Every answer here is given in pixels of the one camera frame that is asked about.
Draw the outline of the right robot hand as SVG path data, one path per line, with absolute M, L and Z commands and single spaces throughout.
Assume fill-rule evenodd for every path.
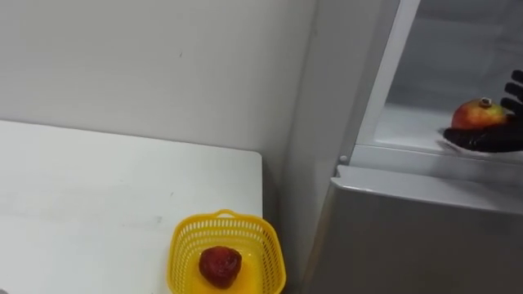
M 496 154 L 522 151 L 522 71 L 514 70 L 511 79 L 504 91 L 516 99 L 503 97 L 500 100 L 501 106 L 510 112 L 506 123 L 476 130 L 449 127 L 442 131 L 443 138 L 452 145 L 473 152 Z

